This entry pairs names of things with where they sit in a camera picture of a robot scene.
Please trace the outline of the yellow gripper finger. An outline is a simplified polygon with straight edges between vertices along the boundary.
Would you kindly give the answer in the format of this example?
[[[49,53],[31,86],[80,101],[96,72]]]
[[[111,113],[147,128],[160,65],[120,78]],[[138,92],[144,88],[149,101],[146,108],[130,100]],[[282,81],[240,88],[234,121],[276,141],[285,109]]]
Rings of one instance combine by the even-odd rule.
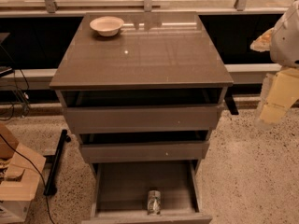
[[[257,39],[255,39],[250,48],[254,51],[265,52],[270,50],[271,38],[272,38],[273,28],[268,29]]]
[[[286,115],[299,100],[299,70],[284,68],[267,74],[263,80],[261,101],[256,109],[255,125],[270,129]]]

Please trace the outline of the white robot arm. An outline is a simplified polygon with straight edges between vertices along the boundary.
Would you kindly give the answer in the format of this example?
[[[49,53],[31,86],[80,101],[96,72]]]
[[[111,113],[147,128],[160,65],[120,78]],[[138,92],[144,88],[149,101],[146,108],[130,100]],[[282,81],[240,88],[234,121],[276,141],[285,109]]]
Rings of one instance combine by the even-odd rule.
[[[270,58],[281,66],[263,80],[261,101],[256,109],[255,125],[270,129],[299,100],[299,0],[295,0],[273,28],[268,29],[250,48],[270,52]]]

